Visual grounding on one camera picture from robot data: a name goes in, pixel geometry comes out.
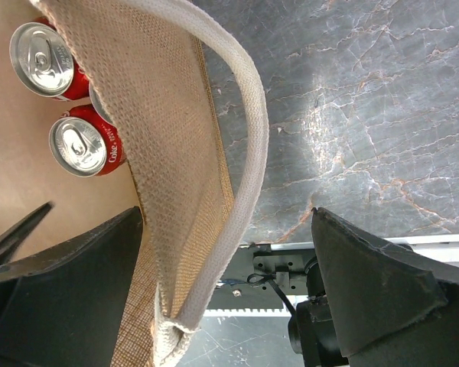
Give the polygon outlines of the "brown canvas tote bag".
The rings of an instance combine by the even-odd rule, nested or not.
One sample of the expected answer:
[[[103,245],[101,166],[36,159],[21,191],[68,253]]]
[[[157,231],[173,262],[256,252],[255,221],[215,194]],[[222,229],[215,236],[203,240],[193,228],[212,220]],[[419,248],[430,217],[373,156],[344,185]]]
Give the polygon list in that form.
[[[67,102],[39,96],[9,56],[20,25],[45,17],[66,41],[116,127],[126,162],[76,177],[51,153]],[[161,312],[199,326],[259,197],[269,120],[259,73],[240,43],[189,1],[0,1],[0,235],[54,207],[20,260],[132,207],[153,254]]]

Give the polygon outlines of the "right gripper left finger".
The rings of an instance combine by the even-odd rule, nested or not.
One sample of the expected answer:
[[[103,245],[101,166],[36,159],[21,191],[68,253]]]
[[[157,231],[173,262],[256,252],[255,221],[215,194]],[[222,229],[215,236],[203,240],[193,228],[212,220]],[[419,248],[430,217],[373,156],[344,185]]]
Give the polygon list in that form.
[[[142,241],[132,207],[0,264],[0,366],[108,366]]]

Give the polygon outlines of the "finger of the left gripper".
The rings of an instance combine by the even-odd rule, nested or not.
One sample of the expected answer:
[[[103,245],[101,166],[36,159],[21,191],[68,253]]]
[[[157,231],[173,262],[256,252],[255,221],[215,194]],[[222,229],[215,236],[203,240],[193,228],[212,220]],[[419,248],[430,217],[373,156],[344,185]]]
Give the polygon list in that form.
[[[54,204],[52,202],[46,202],[0,235],[0,264],[6,264],[11,260],[24,240],[35,230],[53,207]]]

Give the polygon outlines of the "red coke can front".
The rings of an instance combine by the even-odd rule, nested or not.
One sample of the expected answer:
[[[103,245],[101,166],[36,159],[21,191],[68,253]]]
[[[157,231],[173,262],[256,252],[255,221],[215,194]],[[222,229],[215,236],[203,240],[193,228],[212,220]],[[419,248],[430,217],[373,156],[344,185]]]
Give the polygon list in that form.
[[[103,108],[103,104],[101,103],[99,96],[97,95],[92,83],[89,84],[89,96],[90,96],[90,101],[93,105],[93,108],[99,114],[99,116],[105,122],[109,123],[110,125],[113,125],[108,113]]]

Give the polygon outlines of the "red coke can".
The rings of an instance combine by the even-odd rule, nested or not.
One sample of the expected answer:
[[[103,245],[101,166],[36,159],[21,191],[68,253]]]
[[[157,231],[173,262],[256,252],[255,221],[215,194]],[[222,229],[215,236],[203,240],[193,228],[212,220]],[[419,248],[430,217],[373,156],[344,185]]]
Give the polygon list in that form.
[[[90,96],[90,101],[93,105],[93,108],[99,114],[99,116],[105,122],[109,123],[110,125],[113,125],[108,113],[103,108],[103,104],[101,103],[99,96],[97,95],[92,83],[89,84],[89,96]]]
[[[106,175],[126,162],[116,127],[91,104],[65,112],[50,129],[49,146],[57,163],[77,177]]]
[[[89,80],[66,41],[45,18],[20,25],[9,43],[11,65],[33,93],[61,101],[89,95]]]

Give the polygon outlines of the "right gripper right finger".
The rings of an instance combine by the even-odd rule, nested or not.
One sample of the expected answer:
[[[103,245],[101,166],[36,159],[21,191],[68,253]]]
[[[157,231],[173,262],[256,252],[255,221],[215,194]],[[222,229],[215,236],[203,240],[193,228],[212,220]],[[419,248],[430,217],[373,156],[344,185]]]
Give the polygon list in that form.
[[[351,366],[459,366],[459,267],[318,208],[311,233]]]

